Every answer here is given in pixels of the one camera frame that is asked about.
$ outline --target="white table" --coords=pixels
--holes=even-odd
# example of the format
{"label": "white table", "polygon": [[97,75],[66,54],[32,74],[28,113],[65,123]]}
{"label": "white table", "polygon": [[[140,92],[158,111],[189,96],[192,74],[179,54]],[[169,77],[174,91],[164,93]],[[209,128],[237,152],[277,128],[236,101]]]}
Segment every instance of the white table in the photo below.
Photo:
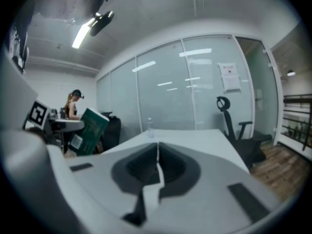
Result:
{"label": "white table", "polygon": [[102,155],[117,152],[150,142],[165,142],[226,159],[249,173],[249,170],[235,148],[219,129],[210,130],[160,130],[154,129],[154,138],[147,131],[104,152]]}

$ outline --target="woman's arm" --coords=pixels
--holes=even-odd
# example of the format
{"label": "woman's arm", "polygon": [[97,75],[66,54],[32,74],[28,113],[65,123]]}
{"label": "woman's arm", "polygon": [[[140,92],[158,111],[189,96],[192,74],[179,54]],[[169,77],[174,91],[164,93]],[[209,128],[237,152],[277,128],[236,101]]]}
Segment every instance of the woman's arm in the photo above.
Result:
{"label": "woman's arm", "polygon": [[69,115],[68,115],[69,119],[80,119],[81,117],[74,115],[74,112],[75,112],[75,104],[70,103],[69,104]]}

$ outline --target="black tank top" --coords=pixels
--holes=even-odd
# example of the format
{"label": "black tank top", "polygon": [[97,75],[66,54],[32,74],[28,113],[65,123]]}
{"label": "black tank top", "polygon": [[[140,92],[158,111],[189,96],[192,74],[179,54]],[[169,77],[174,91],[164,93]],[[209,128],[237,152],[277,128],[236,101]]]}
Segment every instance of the black tank top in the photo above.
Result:
{"label": "black tank top", "polygon": [[[69,103],[68,103],[68,107],[67,107],[67,109],[66,109],[66,115],[69,117],[69,104],[70,103],[74,103],[73,101],[70,101]],[[74,103],[74,105],[75,105],[75,108],[74,108],[74,115],[77,115],[77,108],[76,108],[76,104]]]}

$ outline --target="barcode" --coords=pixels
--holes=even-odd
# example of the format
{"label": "barcode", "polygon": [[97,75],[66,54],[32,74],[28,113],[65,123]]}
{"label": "barcode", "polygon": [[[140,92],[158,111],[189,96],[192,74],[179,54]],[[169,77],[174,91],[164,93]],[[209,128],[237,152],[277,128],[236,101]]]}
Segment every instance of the barcode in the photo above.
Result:
{"label": "barcode", "polygon": [[72,147],[75,147],[76,149],[79,149],[81,143],[82,143],[82,138],[80,136],[78,136],[77,134],[74,134],[73,139],[70,142],[70,145]]}

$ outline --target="black cap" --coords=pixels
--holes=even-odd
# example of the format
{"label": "black cap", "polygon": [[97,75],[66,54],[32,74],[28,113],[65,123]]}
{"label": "black cap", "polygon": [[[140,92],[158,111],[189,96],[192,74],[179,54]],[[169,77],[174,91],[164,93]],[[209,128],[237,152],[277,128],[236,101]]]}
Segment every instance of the black cap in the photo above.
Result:
{"label": "black cap", "polygon": [[74,96],[79,96],[80,98],[84,98],[84,96],[81,94],[81,91],[79,89],[75,89],[73,92],[72,92],[72,95]]}

